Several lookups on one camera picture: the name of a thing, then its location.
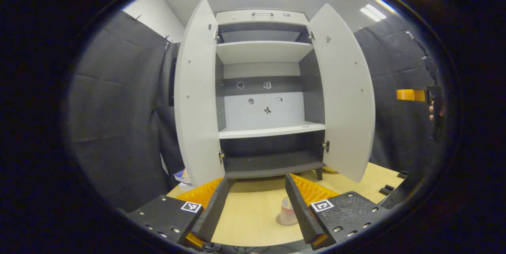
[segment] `cabinet handle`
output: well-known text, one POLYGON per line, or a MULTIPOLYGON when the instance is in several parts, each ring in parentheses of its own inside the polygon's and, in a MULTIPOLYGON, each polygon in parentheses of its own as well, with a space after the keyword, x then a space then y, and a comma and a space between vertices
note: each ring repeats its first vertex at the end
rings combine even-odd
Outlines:
POLYGON ((255 14, 270 14, 271 16, 274 16, 274 13, 271 12, 253 12, 251 15, 255 16, 255 14))

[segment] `white shelf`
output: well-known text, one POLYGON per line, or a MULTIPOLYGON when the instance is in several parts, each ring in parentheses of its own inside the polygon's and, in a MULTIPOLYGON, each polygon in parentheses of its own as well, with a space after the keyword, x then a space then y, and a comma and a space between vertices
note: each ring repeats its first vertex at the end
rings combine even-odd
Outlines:
POLYGON ((246 137, 269 137, 272 135, 290 135, 314 132, 315 130, 325 130, 325 125, 302 121, 290 126, 280 126, 276 128, 259 128, 255 130, 239 130, 233 127, 226 127, 218 133, 220 139, 243 139, 246 137))
POLYGON ((313 49, 310 43, 292 41, 238 41, 216 45, 223 64, 299 62, 313 49))

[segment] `shelf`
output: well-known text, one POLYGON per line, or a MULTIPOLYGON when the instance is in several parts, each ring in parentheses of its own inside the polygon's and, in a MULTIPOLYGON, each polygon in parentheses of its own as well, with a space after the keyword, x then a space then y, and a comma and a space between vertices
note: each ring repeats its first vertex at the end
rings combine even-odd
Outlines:
POLYGON ((324 166, 321 159, 309 151, 264 156, 225 157, 225 176, 231 179, 271 177, 324 166))
POLYGON ((299 62, 313 49, 310 43, 292 41, 239 41, 216 45, 223 64, 299 62))
POLYGON ((218 133, 219 139, 242 139, 246 137, 269 137, 272 135, 290 135, 298 133, 314 132, 325 130, 325 125, 302 121, 291 126, 279 126, 276 128, 258 128, 250 130, 239 130, 233 127, 226 127, 218 133))

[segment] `cabinet leg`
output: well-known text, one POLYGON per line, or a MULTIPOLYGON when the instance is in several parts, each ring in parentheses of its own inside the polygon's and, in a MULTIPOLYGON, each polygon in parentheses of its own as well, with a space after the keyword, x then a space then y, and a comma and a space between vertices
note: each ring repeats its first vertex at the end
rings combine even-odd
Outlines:
POLYGON ((316 168, 316 178, 318 178, 319 181, 323 180, 323 168, 316 168))

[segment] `hand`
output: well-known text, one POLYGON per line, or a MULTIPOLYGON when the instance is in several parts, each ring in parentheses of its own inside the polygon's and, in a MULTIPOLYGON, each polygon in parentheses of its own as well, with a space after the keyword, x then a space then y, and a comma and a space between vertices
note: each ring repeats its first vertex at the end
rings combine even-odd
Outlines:
MULTIPOLYGON (((434 101, 432 101, 432 106, 430 106, 430 107, 429 107, 429 112, 430 112, 430 113, 434 113, 434 101)), ((439 115, 440 115, 441 117, 443 117, 444 112, 445 112, 445 106, 444 106, 444 105, 441 105, 441 111, 439 111, 439 115)), ((431 121, 434 121, 434 115, 430 115, 430 116, 429 116, 429 119, 430 119, 431 121)))

